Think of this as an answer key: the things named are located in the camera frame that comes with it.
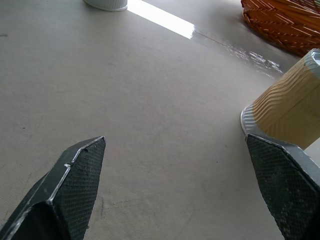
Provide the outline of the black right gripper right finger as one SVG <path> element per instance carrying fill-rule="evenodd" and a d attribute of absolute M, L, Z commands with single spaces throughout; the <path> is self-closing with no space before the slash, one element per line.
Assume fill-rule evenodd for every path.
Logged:
<path fill-rule="evenodd" d="M 320 238 L 320 168 L 297 145 L 245 137 L 261 195 L 286 240 Z"/>

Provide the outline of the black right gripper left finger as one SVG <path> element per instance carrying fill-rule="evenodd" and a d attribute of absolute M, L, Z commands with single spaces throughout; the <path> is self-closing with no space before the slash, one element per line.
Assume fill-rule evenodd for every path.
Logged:
<path fill-rule="evenodd" d="M 68 147 L 0 229 L 2 240 L 82 240 L 97 199 L 104 136 Z"/>

